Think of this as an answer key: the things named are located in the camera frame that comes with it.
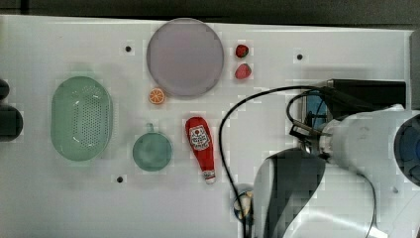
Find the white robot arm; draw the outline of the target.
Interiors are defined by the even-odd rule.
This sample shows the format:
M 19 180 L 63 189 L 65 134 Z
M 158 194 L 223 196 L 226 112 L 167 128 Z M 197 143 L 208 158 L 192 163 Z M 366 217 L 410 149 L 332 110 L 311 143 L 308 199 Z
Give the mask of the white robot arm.
M 266 158 L 254 238 L 419 238 L 419 113 L 400 105 L 324 128 L 314 152 Z

